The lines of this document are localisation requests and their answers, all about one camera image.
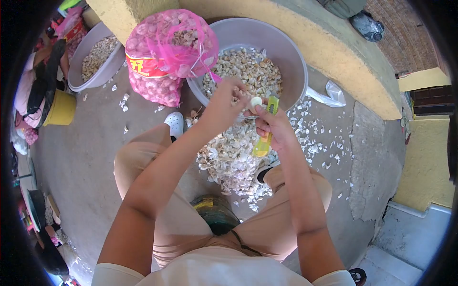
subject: peeled garlic clove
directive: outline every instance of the peeled garlic clove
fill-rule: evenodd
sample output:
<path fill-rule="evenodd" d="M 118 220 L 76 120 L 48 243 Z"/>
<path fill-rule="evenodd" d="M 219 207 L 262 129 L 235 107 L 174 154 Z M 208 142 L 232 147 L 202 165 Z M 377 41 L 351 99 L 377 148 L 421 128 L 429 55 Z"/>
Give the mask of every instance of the peeled garlic clove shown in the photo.
<path fill-rule="evenodd" d="M 255 110 L 255 106 L 256 105 L 262 105 L 262 98 L 260 97 L 253 97 L 251 100 L 250 100 L 250 103 L 249 103 L 249 109 L 250 111 L 254 114 L 254 115 L 257 115 L 257 112 Z"/>

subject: bowl of garlic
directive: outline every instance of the bowl of garlic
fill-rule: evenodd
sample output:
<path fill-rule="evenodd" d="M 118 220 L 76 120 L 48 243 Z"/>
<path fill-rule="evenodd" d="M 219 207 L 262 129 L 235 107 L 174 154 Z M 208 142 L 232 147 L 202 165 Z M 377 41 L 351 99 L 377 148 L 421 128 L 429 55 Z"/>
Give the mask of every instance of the bowl of garlic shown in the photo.
<path fill-rule="evenodd" d="M 212 73 L 222 78 L 240 78 L 246 86 L 245 94 L 251 98 L 276 93 L 279 107 L 285 111 L 303 99 L 308 84 L 307 66 L 285 33 L 249 18 L 224 19 L 210 27 L 219 41 L 218 61 Z M 213 76 L 206 73 L 187 81 L 196 98 L 207 106 L 216 89 Z"/>
<path fill-rule="evenodd" d="M 100 22 L 78 45 L 70 62 L 68 86 L 74 92 L 102 86 L 116 74 L 124 61 L 124 46 Z"/>

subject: beige pants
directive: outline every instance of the beige pants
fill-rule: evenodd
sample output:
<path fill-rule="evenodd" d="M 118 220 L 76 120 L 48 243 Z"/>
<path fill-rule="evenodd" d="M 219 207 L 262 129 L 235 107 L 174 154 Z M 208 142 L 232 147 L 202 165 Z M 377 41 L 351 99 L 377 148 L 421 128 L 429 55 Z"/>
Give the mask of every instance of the beige pants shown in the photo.
<path fill-rule="evenodd" d="M 137 176 L 170 144 L 169 126 L 161 124 L 132 139 L 118 151 L 114 160 L 114 177 L 122 199 Z M 327 210 L 331 202 L 331 185 L 317 171 L 310 168 L 310 173 Z M 281 166 L 268 171 L 264 181 L 272 188 L 274 196 L 267 200 L 267 205 L 258 214 L 236 226 L 234 231 L 244 245 L 260 252 L 262 256 L 282 262 L 297 248 L 297 239 L 291 223 L 288 192 Z M 153 255 L 157 263 L 164 267 L 180 255 L 211 245 L 253 255 L 241 248 L 231 232 L 214 236 L 177 186 L 156 220 Z"/>

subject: pink mesh bag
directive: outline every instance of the pink mesh bag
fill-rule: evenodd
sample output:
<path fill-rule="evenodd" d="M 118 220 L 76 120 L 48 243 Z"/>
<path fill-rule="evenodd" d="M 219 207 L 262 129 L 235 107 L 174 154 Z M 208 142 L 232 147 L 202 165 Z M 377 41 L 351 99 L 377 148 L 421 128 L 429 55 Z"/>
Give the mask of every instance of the pink mesh bag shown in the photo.
<path fill-rule="evenodd" d="M 204 75 L 218 60 L 218 39 L 196 14 L 167 10 L 148 16 L 125 45 L 129 79 L 144 98 L 175 107 L 185 77 Z"/>

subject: white shoe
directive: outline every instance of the white shoe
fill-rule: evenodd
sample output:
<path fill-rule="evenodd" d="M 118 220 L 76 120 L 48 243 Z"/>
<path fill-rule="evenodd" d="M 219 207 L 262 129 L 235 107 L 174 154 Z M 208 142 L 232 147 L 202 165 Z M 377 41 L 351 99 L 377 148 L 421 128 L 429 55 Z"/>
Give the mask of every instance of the white shoe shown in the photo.
<path fill-rule="evenodd" d="M 164 123 L 170 126 L 170 136 L 178 139 L 178 137 L 183 135 L 184 121 L 181 113 L 172 112 L 167 116 Z"/>
<path fill-rule="evenodd" d="M 280 161 L 277 160 L 277 161 L 273 161 L 272 163 L 268 164 L 267 166 L 264 166 L 262 168 L 260 168 L 256 173 L 255 173 L 255 182 L 256 183 L 259 183 L 259 184 L 263 184 L 264 183 L 264 176 L 266 175 L 266 173 L 272 169 L 273 167 L 275 166 L 278 166 L 280 165 Z"/>

